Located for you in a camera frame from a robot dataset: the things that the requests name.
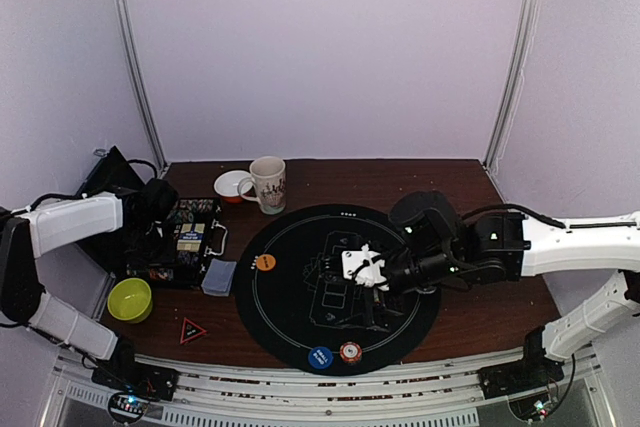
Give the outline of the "red poker chip stack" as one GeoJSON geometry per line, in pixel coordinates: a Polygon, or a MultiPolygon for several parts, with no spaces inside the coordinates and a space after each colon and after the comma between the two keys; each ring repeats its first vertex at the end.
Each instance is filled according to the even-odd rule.
{"type": "Polygon", "coordinates": [[[339,354],[345,364],[354,365],[361,361],[363,351],[359,344],[348,341],[340,346],[339,354]]]}

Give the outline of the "orange big blind button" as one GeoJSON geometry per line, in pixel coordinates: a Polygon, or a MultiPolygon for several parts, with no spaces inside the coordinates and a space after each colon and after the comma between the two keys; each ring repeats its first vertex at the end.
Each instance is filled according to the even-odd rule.
{"type": "Polygon", "coordinates": [[[256,258],[255,265],[259,271],[269,272],[276,267],[277,260],[273,255],[264,253],[256,258]]]}

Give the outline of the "blue small blind button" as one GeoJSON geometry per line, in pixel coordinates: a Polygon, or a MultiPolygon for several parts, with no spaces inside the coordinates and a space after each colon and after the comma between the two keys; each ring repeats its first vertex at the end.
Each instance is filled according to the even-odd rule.
{"type": "Polygon", "coordinates": [[[334,355],[328,347],[317,346],[310,349],[307,361],[313,371],[323,371],[333,364],[334,355]]]}

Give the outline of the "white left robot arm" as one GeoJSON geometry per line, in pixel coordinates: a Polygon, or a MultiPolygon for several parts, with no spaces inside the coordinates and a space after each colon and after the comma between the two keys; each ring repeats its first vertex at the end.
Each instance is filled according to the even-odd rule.
{"type": "Polygon", "coordinates": [[[114,187],[79,195],[45,194],[30,206],[1,212],[1,314],[6,328],[47,334],[90,357],[106,361],[106,376],[123,391],[144,380],[138,362],[117,352],[119,336],[47,291],[36,260],[91,238],[116,236],[116,259],[154,257],[164,248],[163,225],[178,192],[163,179],[141,189],[114,187]]]}

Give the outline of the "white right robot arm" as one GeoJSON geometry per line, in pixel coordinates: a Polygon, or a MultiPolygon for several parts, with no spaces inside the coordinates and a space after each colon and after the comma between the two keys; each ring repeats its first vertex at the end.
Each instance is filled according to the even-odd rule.
{"type": "Polygon", "coordinates": [[[611,277],[558,320],[527,335],[513,366],[519,387],[535,387],[551,364],[639,312],[639,215],[554,219],[516,204],[459,215],[438,191],[414,192],[388,215],[401,248],[368,244],[341,255],[346,280],[394,294],[426,289],[448,278],[468,283],[517,281],[558,271],[606,270],[611,277]]]}

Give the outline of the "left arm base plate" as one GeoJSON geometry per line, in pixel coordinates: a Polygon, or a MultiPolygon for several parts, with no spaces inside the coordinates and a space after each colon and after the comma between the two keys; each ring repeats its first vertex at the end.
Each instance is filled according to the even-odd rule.
{"type": "Polygon", "coordinates": [[[172,368],[136,363],[133,373],[114,374],[96,367],[91,375],[95,384],[124,391],[154,401],[171,401],[179,380],[179,372],[172,368]]]}

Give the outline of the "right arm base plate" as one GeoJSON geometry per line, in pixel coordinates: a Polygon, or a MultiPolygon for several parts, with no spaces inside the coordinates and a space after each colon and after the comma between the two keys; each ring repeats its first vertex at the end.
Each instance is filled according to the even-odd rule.
{"type": "Polygon", "coordinates": [[[555,361],[527,363],[517,360],[484,367],[478,371],[479,385],[485,399],[510,396],[545,387],[550,381],[561,381],[563,366],[555,361]]]}

